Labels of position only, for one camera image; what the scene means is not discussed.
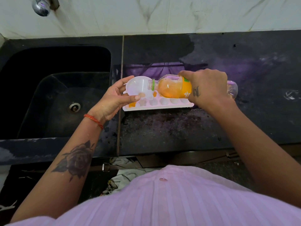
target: ice cube tray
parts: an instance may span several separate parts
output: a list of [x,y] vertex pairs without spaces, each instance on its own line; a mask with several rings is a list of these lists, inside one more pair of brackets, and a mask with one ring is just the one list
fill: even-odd
[[146,98],[141,98],[134,104],[123,106],[124,111],[136,111],[136,110],[149,110],[149,109],[162,109],[162,108],[188,108],[194,106],[186,98],[164,98],[159,95],[157,91],[156,96],[153,100],[148,100]]

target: hand tattoo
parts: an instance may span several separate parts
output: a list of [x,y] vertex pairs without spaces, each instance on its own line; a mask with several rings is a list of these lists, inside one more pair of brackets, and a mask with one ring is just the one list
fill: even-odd
[[193,96],[195,97],[195,96],[199,96],[200,94],[199,94],[199,87],[197,86],[197,87],[194,87],[193,88]]
[[71,178],[69,182],[73,179],[73,176],[78,178],[84,177],[87,170],[91,164],[92,160],[92,146],[90,146],[90,140],[86,143],[82,143],[71,150],[69,153],[62,154],[65,156],[56,166],[56,168],[51,172],[65,172],[69,171]]

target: sink drain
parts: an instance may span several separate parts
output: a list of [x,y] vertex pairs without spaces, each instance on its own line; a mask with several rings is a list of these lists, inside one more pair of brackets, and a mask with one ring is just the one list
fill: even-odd
[[69,105],[68,107],[68,112],[70,114],[75,114],[80,110],[80,104],[79,103],[72,103],[71,105]]

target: hand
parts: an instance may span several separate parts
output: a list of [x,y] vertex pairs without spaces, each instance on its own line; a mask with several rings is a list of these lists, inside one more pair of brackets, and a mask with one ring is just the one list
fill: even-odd
[[112,119],[123,106],[139,101],[140,96],[138,95],[129,96],[127,93],[122,94],[126,90],[124,84],[133,77],[133,75],[128,76],[115,82],[115,84],[108,88],[100,101],[90,109],[88,114],[100,122],[101,120],[105,122]]
[[213,110],[220,109],[224,103],[234,102],[227,94],[227,74],[218,70],[199,70],[196,72],[183,70],[179,75],[191,82],[191,94],[188,97],[200,108],[211,113]]

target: orange string bracelet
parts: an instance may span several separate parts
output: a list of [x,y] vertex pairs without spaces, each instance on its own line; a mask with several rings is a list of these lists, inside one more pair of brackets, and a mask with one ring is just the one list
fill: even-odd
[[87,118],[91,119],[92,121],[94,121],[95,123],[97,123],[98,126],[100,126],[101,129],[103,129],[103,125],[98,120],[96,120],[95,117],[90,116],[89,114],[85,114],[84,117],[87,117]]

